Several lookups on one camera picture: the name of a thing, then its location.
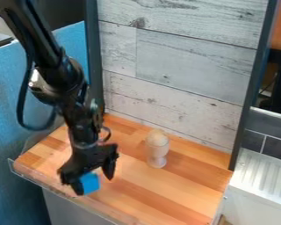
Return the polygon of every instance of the black robotic arm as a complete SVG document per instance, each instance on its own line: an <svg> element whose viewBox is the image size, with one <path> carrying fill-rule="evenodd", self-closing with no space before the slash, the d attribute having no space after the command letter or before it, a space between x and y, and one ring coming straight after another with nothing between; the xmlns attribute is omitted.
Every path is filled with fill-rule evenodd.
<svg viewBox="0 0 281 225"><path fill-rule="evenodd" d="M78 195L85 194L82 177L101 167L112 179L119 157L116 144L104 145L111 131L103 126L103 112L89 93L79 63L59 47L44 18L31 0L14 0L0 14L25 49L27 72L18 98L18 122L30 130L53 125L60 113L68 125L72 156L59 169L64 185L71 185ZM31 127L24 123L25 94L28 89L42 103L54 107L47 124ZM108 135L99 139L101 129Z"/></svg>

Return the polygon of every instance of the blue wall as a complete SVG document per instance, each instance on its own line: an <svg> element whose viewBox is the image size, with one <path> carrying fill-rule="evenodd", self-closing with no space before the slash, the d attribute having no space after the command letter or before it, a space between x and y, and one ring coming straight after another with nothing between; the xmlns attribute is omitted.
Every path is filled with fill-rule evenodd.
<svg viewBox="0 0 281 225"><path fill-rule="evenodd" d="M67 54L77 59L88 73L84 23L54 32ZM30 133L16 120L18 91L25 73L25 52L18 42L0 47L0 225L50 224L41 190L12 174L7 158L16 158L27 138L37 139L40 133ZM50 108L32 96L26 102L25 119L42 123Z"/></svg>

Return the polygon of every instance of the wooden table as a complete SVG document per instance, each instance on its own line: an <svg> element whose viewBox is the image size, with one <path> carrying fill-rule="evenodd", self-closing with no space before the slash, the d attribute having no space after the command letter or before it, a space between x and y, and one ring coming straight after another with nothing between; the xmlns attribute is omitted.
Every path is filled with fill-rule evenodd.
<svg viewBox="0 0 281 225"><path fill-rule="evenodd" d="M151 129L115 116L105 116L111 142L119 144L115 179L101 177L102 187L76 197L56 173L71 153L66 127L25 152L15 170L34 182L70 198L104 217L125 224L209 224L231 177L230 155L170 135L168 164L147 166L144 140Z"/></svg>

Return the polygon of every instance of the tiled wall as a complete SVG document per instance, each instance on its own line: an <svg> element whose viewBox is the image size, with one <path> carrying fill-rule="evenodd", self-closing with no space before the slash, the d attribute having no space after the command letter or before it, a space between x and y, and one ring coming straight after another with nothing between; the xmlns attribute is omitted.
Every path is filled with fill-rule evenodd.
<svg viewBox="0 0 281 225"><path fill-rule="evenodd" d="M55 35L87 73L84 23L58 30ZM0 47L0 225L48 225L50 221L41 190L10 172L7 158L16 158L25 140L38 136L24 130L16 119L18 92L25 73L25 52L18 42ZM25 119L42 123L49 109L32 96Z"/></svg>
<svg viewBox="0 0 281 225"><path fill-rule="evenodd" d="M252 108L242 146L281 159L281 115Z"/></svg>

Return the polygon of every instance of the wood plank wall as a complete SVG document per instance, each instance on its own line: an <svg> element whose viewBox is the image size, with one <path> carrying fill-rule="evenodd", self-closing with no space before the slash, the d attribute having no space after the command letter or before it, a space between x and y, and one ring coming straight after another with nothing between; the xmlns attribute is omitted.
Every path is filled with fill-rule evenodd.
<svg viewBox="0 0 281 225"><path fill-rule="evenodd" d="M107 108L230 151L267 3L98 1Z"/></svg>

